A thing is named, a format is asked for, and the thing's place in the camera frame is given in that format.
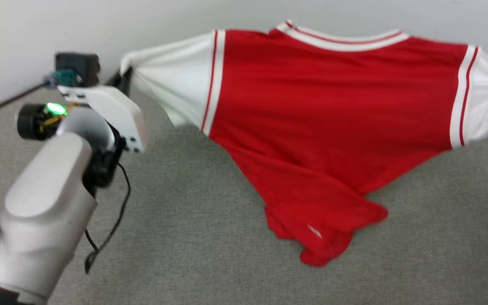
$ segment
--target clothing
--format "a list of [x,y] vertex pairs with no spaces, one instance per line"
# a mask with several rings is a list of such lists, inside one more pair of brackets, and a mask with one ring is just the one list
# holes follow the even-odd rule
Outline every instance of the clothing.
[[127,54],[121,72],[232,156],[278,238],[325,265],[387,210],[363,195],[488,136],[488,54],[395,30],[327,36],[287,21]]

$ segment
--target white robotic arm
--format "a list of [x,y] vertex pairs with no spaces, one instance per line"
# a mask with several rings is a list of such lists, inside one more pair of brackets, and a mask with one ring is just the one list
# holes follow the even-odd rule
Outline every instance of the white robotic arm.
[[[66,58],[97,56],[57,54],[56,69]],[[98,65],[84,70],[70,62],[64,68],[83,82],[58,89],[75,104],[59,114],[26,105],[17,115],[22,137],[49,139],[8,191],[0,215],[0,305],[47,303],[97,206],[95,189],[110,184],[123,150],[147,148],[140,108],[96,84]]]

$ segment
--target green light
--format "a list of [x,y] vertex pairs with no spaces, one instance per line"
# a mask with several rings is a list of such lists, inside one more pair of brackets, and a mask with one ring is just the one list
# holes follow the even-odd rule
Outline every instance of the green light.
[[65,106],[56,104],[56,103],[48,103],[46,104],[46,110],[53,114],[54,116],[66,116],[67,115],[67,109]]

